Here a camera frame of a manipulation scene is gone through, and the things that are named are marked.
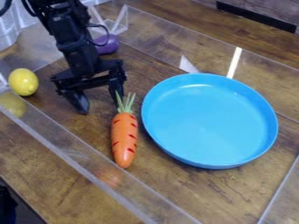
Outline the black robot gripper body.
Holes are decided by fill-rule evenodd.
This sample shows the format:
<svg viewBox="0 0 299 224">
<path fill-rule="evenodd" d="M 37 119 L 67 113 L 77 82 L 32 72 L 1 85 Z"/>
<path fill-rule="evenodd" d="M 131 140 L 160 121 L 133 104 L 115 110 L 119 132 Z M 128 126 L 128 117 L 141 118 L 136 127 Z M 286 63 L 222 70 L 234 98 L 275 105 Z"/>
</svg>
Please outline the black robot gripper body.
<svg viewBox="0 0 299 224">
<path fill-rule="evenodd" d="M 69 69 L 51 77 L 60 90 L 85 90 L 103 85 L 113 78 L 127 80 L 121 59 L 101 59 L 96 47 L 88 41 L 56 44 Z"/>
</svg>

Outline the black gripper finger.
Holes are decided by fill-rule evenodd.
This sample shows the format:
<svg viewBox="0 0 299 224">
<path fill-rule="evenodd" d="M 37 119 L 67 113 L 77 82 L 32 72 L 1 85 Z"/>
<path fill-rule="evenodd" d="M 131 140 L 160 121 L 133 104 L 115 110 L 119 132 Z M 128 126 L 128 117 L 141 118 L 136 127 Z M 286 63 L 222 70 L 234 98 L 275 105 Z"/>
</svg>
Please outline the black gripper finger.
<svg viewBox="0 0 299 224">
<path fill-rule="evenodd" d="M 124 82 L 120 79 L 113 78 L 108 81 L 108 92 L 115 104 L 117 104 L 117 97 L 124 97 Z"/>
<path fill-rule="evenodd" d="M 89 100 L 81 90 L 60 90 L 59 95 L 61 95 L 76 111 L 85 115 L 89 112 Z"/>
</svg>

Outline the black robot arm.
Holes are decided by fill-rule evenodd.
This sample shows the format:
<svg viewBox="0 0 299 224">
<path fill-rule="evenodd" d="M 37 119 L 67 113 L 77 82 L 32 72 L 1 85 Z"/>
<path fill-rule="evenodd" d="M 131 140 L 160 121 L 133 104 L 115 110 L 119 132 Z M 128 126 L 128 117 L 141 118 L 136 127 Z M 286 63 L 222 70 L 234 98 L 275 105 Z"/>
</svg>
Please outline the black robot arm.
<svg viewBox="0 0 299 224">
<path fill-rule="evenodd" d="M 89 34 L 89 27 L 103 27 L 89 22 L 88 7 L 80 0 L 21 0 L 23 6 L 33 17 L 37 17 L 48 33 L 55 37 L 56 47 L 63 53 L 69 68 L 55 74 L 51 81 L 56 92 L 76 111 L 85 115 L 89 112 L 89 100 L 85 89 L 108 85 L 113 102 L 116 95 L 124 96 L 127 80 L 121 59 L 101 59 L 96 44 Z"/>
</svg>

